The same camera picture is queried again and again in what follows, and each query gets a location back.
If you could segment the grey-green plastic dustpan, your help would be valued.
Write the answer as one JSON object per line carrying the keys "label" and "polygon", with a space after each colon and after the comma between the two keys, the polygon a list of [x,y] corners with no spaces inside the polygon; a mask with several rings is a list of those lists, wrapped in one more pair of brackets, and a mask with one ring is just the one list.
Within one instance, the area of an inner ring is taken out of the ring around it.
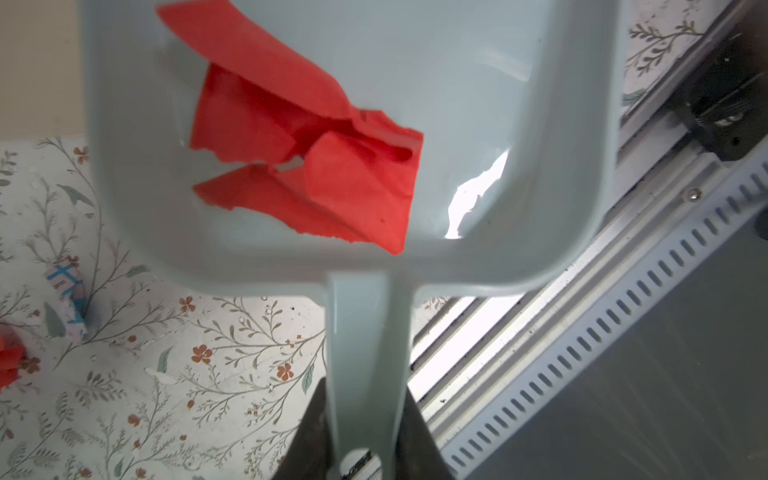
{"label": "grey-green plastic dustpan", "polygon": [[415,305],[562,273],[602,222],[627,1],[82,1],[91,168],[200,292],[326,310],[333,457],[396,471]]}

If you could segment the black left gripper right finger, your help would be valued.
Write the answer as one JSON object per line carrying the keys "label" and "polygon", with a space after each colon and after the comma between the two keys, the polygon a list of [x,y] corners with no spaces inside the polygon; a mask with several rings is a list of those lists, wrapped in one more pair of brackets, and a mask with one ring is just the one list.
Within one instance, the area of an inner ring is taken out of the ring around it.
{"label": "black left gripper right finger", "polygon": [[406,389],[396,441],[395,478],[397,480],[451,480],[454,478],[409,389]]}

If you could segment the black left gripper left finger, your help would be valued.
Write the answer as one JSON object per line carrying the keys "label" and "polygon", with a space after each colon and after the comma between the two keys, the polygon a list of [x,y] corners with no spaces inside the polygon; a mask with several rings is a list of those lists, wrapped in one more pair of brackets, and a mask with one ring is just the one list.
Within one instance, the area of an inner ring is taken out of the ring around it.
{"label": "black left gripper left finger", "polygon": [[273,480],[321,480],[332,466],[332,441],[323,377],[312,395],[296,434]]}

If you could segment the small blue pink paper scrap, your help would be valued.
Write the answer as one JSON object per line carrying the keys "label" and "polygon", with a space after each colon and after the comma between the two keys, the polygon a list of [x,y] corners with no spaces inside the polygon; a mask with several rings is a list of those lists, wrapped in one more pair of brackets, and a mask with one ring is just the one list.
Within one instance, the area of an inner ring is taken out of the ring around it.
{"label": "small blue pink paper scrap", "polygon": [[70,260],[53,263],[44,276],[54,294],[44,303],[49,336],[66,337],[73,344],[80,344],[87,333],[84,317],[86,298],[77,266]]}

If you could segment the cream trash bin with liner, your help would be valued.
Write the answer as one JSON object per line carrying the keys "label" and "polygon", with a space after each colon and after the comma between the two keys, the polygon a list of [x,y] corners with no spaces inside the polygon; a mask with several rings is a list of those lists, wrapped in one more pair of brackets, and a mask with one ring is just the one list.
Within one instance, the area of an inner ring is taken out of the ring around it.
{"label": "cream trash bin with liner", "polygon": [[78,4],[1,3],[1,139],[85,131]]}

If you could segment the red paper scrap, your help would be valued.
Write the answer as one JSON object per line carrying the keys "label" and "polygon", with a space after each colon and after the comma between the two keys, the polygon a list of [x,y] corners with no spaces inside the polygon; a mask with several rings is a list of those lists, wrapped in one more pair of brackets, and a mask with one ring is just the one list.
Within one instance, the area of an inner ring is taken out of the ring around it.
{"label": "red paper scrap", "polygon": [[300,234],[404,251],[424,137],[355,107],[341,85],[229,1],[157,15],[209,67],[189,145],[231,166],[195,194]]}
{"label": "red paper scrap", "polygon": [[20,337],[10,326],[1,326],[1,389],[10,386],[19,378],[19,368],[26,354]]}

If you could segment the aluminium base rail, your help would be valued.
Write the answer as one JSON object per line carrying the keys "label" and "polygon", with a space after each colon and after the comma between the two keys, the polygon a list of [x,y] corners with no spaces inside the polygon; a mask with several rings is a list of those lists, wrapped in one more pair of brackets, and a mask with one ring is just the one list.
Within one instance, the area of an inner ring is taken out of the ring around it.
{"label": "aluminium base rail", "polygon": [[619,153],[586,251],[522,295],[457,297],[410,386],[451,478],[488,460],[767,206],[767,5],[638,1]]}

